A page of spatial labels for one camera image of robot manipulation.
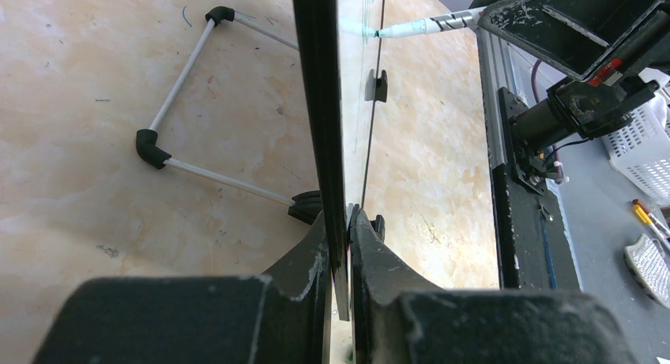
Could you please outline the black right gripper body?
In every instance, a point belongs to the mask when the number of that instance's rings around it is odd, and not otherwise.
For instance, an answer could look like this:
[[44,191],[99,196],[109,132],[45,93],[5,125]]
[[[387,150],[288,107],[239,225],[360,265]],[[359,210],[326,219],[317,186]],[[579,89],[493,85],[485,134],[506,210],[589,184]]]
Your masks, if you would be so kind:
[[669,72],[669,0],[473,0],[479,26],[573,80],[610,63],[625,77]]

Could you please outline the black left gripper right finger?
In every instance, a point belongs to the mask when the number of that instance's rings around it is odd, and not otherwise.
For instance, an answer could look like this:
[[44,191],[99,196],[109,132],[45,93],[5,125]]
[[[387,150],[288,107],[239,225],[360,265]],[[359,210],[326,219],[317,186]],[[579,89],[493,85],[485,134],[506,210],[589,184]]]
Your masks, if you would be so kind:
[[350,219],[356,363],[633,363],[618,322],[578,291],[445,290]]

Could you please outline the white whiteboard black frame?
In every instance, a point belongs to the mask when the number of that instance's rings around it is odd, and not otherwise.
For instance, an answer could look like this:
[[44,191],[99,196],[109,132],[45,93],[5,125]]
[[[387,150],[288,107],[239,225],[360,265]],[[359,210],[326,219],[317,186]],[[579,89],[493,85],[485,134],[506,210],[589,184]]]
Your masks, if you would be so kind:
[[300,54],[319,188],[283,203],[304,223],[324,222],[315,257],[333,283],[322,284],[318,270],[294,268],[286,270],[288,285],[273,291],[236,280],[231,311],[236,317],[257,316],[288,301],[278,315],[303,319],[309,303],[333,292],[346,321],[349,224],[363,205],[375,106],[387,94],[379,66],[385,0],[293,0],[293,5],[296,39],[273,39]]

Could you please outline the green white marker pen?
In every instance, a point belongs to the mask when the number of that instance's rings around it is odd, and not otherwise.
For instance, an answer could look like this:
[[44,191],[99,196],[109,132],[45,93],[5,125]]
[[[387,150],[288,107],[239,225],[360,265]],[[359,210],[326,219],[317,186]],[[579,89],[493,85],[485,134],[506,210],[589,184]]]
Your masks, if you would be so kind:
[[475,29],[486,7],[466,9],[435,17],[426,17],[415,21],[393,24],[375,33],[380,39],[402,38],[408,36],[430,35],[437,32],[449,32],[462,28]]

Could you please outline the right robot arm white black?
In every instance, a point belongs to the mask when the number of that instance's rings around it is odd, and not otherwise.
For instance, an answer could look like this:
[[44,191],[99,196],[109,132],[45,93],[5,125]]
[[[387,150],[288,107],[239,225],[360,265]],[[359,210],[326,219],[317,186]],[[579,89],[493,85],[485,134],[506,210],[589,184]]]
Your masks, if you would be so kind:
[[512,157],[525,178],[556,178],[540,153],[573,134],[603,137],[660,85],[644,69],[669,71],[669,0],[473,0],[480,27],[557,69],[563,79],[536,106],[511,117]]

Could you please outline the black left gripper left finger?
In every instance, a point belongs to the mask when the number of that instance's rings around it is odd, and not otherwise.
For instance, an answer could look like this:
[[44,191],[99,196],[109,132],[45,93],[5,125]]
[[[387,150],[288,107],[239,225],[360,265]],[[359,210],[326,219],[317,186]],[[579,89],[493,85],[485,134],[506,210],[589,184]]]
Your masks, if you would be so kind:
[[331,284],[322,216],[257,275],[103,277],[58,312],[36,363],[326,363]]

